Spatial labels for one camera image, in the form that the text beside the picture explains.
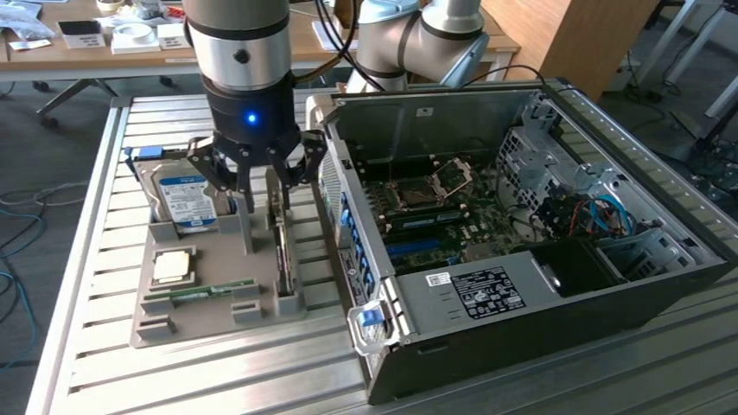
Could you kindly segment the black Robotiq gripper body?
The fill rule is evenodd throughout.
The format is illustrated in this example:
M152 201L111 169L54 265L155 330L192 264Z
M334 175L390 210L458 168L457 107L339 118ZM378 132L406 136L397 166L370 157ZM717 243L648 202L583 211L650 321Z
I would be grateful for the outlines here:
M215 125L214 145L237 163L271 164L270 150L290 156L301 142L294 114L294 78L250 91L226 90L204 79Z

